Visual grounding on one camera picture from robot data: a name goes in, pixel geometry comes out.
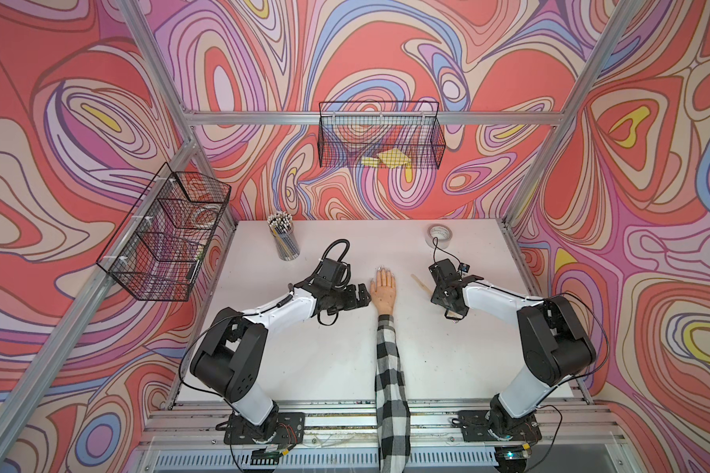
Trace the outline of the cream wrist watch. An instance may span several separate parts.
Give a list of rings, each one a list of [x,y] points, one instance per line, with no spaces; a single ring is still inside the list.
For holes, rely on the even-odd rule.
[[[411,279],[418,285],[418,287],[423,292],[425,292],[429,296],[429,298],[431,298],[431,296],[433,294],[433,289],[429,288],[426,284],[424,284],[417,275],[411,274],[410,276],[411,276]]]

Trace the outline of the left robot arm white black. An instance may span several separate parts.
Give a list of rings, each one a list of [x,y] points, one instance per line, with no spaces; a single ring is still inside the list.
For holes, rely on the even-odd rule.
[[[323,311],[337,317],[370,303],[364,284],[329,289],[298,284],[287,295],[255,309],[225,307],[194,351],[189,372],[250,425],[274,424],[276,404],[258,385],[268,338]]]

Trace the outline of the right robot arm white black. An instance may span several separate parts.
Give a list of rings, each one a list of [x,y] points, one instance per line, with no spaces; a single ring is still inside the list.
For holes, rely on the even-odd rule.
[[[562,382],[597,361],[596,349],[570,301],[563,296],[535,298],[461,276],[450,260],[429,267],[435,283],[431,302],[466,317],[485,311],[518,328],[524,368],[490,402],[488,422],[497,429],[523,421]]]

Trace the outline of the plaid sleeve forearm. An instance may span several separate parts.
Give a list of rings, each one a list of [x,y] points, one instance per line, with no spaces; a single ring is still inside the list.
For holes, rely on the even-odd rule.
[[[375,403],[381,472],[404,472],[410,458],[410,410],[396,327],[391,315],[377,323]]]

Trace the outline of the mannequin hand with painted nails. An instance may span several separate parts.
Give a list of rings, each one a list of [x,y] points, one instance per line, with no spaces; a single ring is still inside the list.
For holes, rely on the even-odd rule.
[[[379,268],[371,282],[371,299],[379,315],[393,315],[396,304],[396,279],[387,268]]]

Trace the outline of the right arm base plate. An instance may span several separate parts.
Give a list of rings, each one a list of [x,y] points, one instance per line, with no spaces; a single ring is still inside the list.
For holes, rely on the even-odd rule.
[[[542,432],[534,413],[521,418],[512,418],[504,410],[463,410],[451,424],[461,430],[467,443],[529,443],[535,445],[542,439]]]

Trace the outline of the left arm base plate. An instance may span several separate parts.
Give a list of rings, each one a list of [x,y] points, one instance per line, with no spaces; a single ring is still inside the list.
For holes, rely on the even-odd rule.
[[[297,445],[303,443],[306,415],[272,411],[259,426],[233,414],[224,428],[225,445]]]

